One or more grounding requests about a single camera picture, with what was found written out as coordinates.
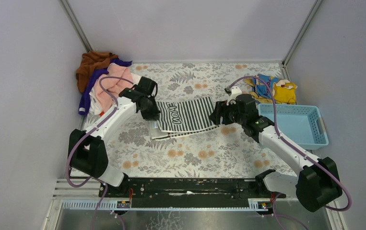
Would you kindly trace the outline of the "green white striped towel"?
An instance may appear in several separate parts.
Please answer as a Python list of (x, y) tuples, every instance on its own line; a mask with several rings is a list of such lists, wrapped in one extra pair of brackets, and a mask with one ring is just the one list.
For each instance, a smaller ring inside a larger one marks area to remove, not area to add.
[(209, 115), (215, 103), (211, 97), (184, 102), (157, 102), (160, 117), (149, 123), (151, 139), (163, 140), (200, 134), (217, 129)]

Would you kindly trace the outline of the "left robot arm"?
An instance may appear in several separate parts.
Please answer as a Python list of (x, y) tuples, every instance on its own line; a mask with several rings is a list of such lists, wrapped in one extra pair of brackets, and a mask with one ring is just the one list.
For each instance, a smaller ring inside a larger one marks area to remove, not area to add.
[(84, 183), (71, 182), (70, 169), (77, 169), (87, 174), (88, 179), (95, 179), (103, 184), (119, 187), (126, 179), (126, 174), (111, 166), (106, 152), (108, 135), (120, 128), (131, 116), (141, 113), (144, 120), (159, 119), (160, 111), (155, 97), (158, 84), (141, 77), (138, 84), (125, 88), (115, 97), (99, 80), (101, 89), (113, 100), (113, 105), (91, 126), (84, 130), (75, 129), (70, 134), (69, 153), (66, 162), (66, 179), (70, 186), (81, 187)]

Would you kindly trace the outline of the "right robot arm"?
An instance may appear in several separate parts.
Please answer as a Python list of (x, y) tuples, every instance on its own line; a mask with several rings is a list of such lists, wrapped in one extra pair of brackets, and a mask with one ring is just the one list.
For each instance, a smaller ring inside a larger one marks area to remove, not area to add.
[(275, 170), (259, 174), (257, 181), (265, 190), (296, 197), (310, 212), (328, 207), (328, 203), (346, 194), (335, 161), (319, 158), (290, 140), (275, 122), (260, 115), (251, 95), (217, 101), (209, 119), (215, 125), (241, 125), (247, 136), (273, 151), (294, 171), (294, 176)]

